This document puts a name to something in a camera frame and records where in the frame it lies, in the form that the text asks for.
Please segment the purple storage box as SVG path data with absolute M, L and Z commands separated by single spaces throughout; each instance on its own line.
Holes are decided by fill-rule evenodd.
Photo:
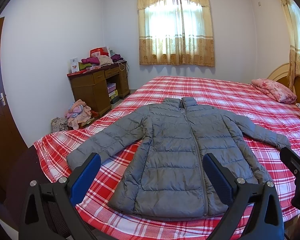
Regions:
M 116 90 L 116 83 L 108 83 L 107 84 L 107 90 L 108 93 L 110 94 L 111 92 Z

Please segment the pile of clothes on floor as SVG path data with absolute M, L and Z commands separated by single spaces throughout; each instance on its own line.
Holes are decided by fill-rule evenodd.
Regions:
M 67 119 L 68 126 L 72 129 L 83 128 L 87 124 L 94 121 L 99 117 L 96 111 L 93 111 L 81 99 L 75 101 L 68 109 L 65 118 Z

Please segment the purple folded garment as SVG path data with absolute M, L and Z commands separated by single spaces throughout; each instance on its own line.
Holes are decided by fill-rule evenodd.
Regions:
M 123 60 L 123 57 L 120 54 L 114 54 L 110 58 L 112 59 L 113 62 Z

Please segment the beige patterned window curtain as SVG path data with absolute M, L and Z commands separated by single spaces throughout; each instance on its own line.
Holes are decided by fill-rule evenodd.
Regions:
M 138 0 L 139 63 L 215 66 L 209 0 Z

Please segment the red plaid bed sheet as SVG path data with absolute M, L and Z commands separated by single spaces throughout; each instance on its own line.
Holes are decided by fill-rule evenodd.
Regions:
M 57 132 L 37 140 L 43 173 L 55 182 L 70 174 L 66 156 L 89 136 L 112 122 L 150 103 L 164 98 L 191 96 L 200 104 L 211 105 L 247 116 L 255 124 L 284 134 L 292 149 L 300 156 L 300 109 L 278 103 L 253 86 L 230 81 L 195 77 L 155 77 L 123 100 L 108 114 L 86 129 Z M 98 172 L 94 183 L 77 211 L 85 222 L 116 239 L 206 239 L 220 218 L 190 222 L 157 222 L 125 216 L 108 207 L 108 201 L 131 161 L 137 144 L 110 158 Z

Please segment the red cardboard box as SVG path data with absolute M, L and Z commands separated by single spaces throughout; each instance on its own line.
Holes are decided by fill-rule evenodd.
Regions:
M 108 48 L 107 47 L 94 48 L 90 51 L 90 56 L 91 57 L 109 56 Z

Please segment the white card with picture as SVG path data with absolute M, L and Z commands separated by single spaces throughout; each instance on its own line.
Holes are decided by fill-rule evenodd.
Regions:
M 70 65 L 72 73 L 79 72 L 79 61 L 77 57 L 70 59 Z

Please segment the pink floral pillow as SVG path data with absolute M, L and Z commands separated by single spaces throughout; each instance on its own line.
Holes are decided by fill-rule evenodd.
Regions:
M 281 83 L 269 79 L 253 79 L 251 83 L 257 90 L 279 103 L 296 103 L 297 96 Z

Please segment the beige side curtain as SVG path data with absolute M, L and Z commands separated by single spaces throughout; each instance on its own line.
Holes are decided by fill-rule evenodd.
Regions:
M 288 87 L 293 89 L 295 78 L 300 76 L 300 8 L 294 0 L 280 0 L 280 3 L 290 41 Z

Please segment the magenta folded garment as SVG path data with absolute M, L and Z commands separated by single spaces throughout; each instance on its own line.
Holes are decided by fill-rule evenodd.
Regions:
M 100 61 L 98 57 L 88 57 L 86 59 L 81 59 L 81 62 L 83 64 L 95 64 L 95 65 L 100 65 Z

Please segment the green folded garment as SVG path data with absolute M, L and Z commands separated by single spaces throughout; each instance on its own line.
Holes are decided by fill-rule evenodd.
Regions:
M 91 66 L 92 65 L 89 64 L 89 63 L 84 64 L 84 63 L 80 62 L 79 63 L 79 70 L 82 71 L 82 70 L 85 70 L 86 68 L 91 67 Z

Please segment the brown wooden desk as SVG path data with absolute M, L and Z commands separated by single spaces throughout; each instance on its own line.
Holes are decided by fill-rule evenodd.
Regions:
M 68 79 L 74 99 L 84 101 L 99 116 L 111 109 L 108 84 L 115 83 L 121 99 L 130 94 L 126 61 L 68 74 Z

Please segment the grey puffer jacket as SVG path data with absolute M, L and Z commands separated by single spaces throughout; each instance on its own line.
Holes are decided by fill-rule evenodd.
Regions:
M 252 184 L 271 180 L 244 137 L 280 150 L 284 135 L 249 118 L 194 98 L 166 98 L 139 107 L 96 133 L 67 156 L 71 169 L 92 153 L 106 161 L 140 142 L 108 205 L 120 212 L 154 220 L 190 220 L 225 213 L 224 205 L 202 165 L 211 153 L 236 177 Z

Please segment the beige folded garment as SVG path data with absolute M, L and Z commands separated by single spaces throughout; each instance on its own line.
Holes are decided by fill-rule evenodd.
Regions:
M 107 55 L 98 55 L 100 66 L 113 64 L 113 60 Z

